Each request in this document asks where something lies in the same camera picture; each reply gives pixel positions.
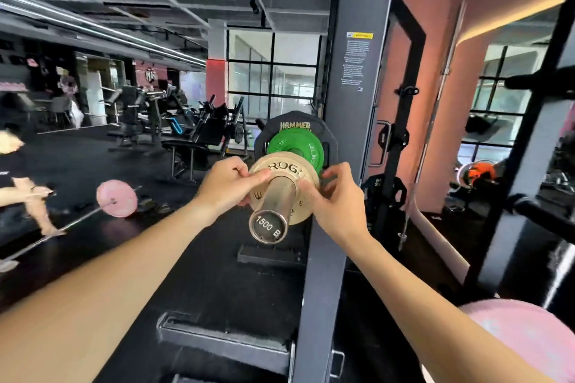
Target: spotlight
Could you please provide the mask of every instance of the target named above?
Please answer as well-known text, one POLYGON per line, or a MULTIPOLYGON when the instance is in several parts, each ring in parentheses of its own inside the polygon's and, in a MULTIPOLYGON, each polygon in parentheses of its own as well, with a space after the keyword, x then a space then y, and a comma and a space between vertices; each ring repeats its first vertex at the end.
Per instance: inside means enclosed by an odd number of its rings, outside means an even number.
POLYGON ((254 14, 259 14, 258 4, 255 2, 255 0, 250 0, 250 1, 249 1, 249 6, 252 7, 252 10, 254 11, 254 14))

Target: yellow label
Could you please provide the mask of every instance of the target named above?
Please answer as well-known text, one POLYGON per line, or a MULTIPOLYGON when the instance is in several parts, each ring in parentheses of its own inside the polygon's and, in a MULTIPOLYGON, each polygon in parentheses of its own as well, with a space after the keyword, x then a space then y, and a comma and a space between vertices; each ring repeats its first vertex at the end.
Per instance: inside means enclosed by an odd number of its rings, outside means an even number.
POLYGON ((373 39, 373 34, 371 34, 369 32, 348 32, 347 37, 348 38, 364 38, 366 40, 371 40, 371 39, 373 39))

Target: linear ceiling light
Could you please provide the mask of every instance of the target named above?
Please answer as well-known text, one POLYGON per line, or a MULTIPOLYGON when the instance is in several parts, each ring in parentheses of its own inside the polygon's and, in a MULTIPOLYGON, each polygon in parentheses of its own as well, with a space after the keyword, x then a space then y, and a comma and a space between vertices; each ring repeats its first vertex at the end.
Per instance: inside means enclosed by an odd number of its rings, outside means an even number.
POLYGON ((183 58, 185 58, 186 60, 194 60, 194 61, 196 61, 196 63, 199 63, 200 65, 205 65, 205 63, 206 63, 205 60, 202 60, 202 59, 200 59, 200 58, 191 57, 190 55, 186 55, 185 53, 178 52, 177 50, 173 50, 173 49, 171 49, 171 48, 169 48, 169 47, 164 47, 164 46, 162 46, 162 45, 157 45, 157 44, 155 44, 155 43, 151 43, 151 42, 149 42, 149 41, 147 41, 147 40, 143 40, 143 39, 141 39, 141 38, 134 37, 133 35, 130 35, 130 34, 125 34, 125 33, 123 33, 123 32, 120 32, 120 31, 116 30, 116 29, 112 29, 112 28, 106 27, 106 26, 104 26, 104 25, 102 25, 102 24, 94 23, 94 22, 92 22, 92 21, 90 21, 90 20, 88 20, 88 19, 86 19, 86 18, 84 18, 84 17, 77 16, 77 15, 72 15, 72 14, 69 14, 69 13, 67 13, 67 12, 65 12, 65 11, 61 11, 61 10, 58 10, 58 9, 53 9, 53 8, 47 7, 47 6, 45 6, 45 5, 38 4, 37 2, 33 2, 32 0, 13 0, 13 1, 16 1, 16 2, 19 2, 19 3, 23 3, 23 4, 25 4, 25 5, 32 6, 32 7, 34 7, 34 8, 43 9, 43 10, 46 10, 46 11, 51 12, 51 13, 53 13, 53 14, 61 15, 62 17, 67 17, 68 19, 72 19, 72 20, 76 20, 76 21, 78 21, 78 22, 82 22, 82 23, 88 24, 88 25, 90 25, 90 26, 92 26, 92 27, 95 27, 95 28, 101 29, 101 30, 103 30, 103 31, 112 33, 112 34, 114 34, 114 35, 118 35, 119 37, 124 37, 124 38, 129 38, 130 40, 139 41, 140 43, 144 43, 145 45, 150 45, 150 46, 152 46, 152 47, 159 48, 159 49, 161 49, 161 50, 163 50, 163 51, 168 51, 168 52, 172 53, 173 55, 177 55, 177 56, 180 57, 180 58, 183 57, 183 58))
POLYGON ((40 14, 40 13, 37 13, 37 12, 30 11, 30 10, 28 10, 28 9, 15 7, 15 6, 13 6, 13 5, 9 5, 9 4, 3 3, 3 2, 0 2, 0 9, 4 9, 4 10, 9 11, 9 12, 14 12, 14 11, 16 11, 16 12, 21 12, 23 15, 28 16, 28 17, 31 17, 31 18, 34 18, 34 19, 43 19, 43 20, 47 20, 47 21, 49 21, 49 22, 54 22, 54 23, 63 24, 63 25, 65 25, 65 26, 72 27, 72 28, 74 28, 74 29, 77 29, 77 30, 86 32, 86 33, 88 33, 88 34, 98 35, 98 36, 101 36, 101 37, 103 37, 103 38, 111 39, 111 40, 117 41, 117 42, 122 43, 122 44, 132 45, 132 46, 138 47, 138 48, 140 48, 140 49, 146 50, 146 51, 151 52, 151 53, 161 54, 161 55, 164 55, 164 56, 167 56, 167 57, 170 57, 170 58, 173 58, 173 59, 181 60, 181 61, 183 61, 183 62, 187 62, 187 63, 190 63, 190 64, 196 64, 196 65, 200 65, 200 66, 205 66, 205 63, 198 62, 198 61, 196 60, 196 58, 193 58, 193 57, 186 57, 185 54, 182 54, 182 55, 184 55, 183 57, 180 57, 179 55, 173 55, 173 54, 171 54, 171 53, 164 52, 164 51, 162 51, 162 50, 158 50, 158 49, 155 49, 155 48, 151 48, 151 47, 148 47, 148 46, 146 46, 146 45, 141 45, 141 44, 134 43, 134 42, 131 42, 131 41, 128 41, 128 40, 124 40, 124 39, 118 38, 118 37, 112 37, 112 36, 110 36, 110 35, 104 34, 103 32, 94 31, 94 30, 92 30, 92 29, 85 28, 85 27, 80 26, 80 25, 78 25, 78 24, 65 22, 64 20, 54 19, 53 17, 48 17, 48 16, 45 15, 45 14, 40 14))

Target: person's left hand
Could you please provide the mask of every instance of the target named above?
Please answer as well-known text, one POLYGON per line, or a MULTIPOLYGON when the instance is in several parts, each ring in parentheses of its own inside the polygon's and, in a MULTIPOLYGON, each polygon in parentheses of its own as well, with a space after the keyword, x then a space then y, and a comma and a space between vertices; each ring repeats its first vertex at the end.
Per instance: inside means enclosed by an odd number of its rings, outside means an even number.
POLYGON ((271 171, 267 168, 250 174, 239 156, 232 156, 214 164, 199 187, 195 200, 207 207, 213 217, 212 223, 235 205, 248 204, 249 191, 270 177, 271 171))

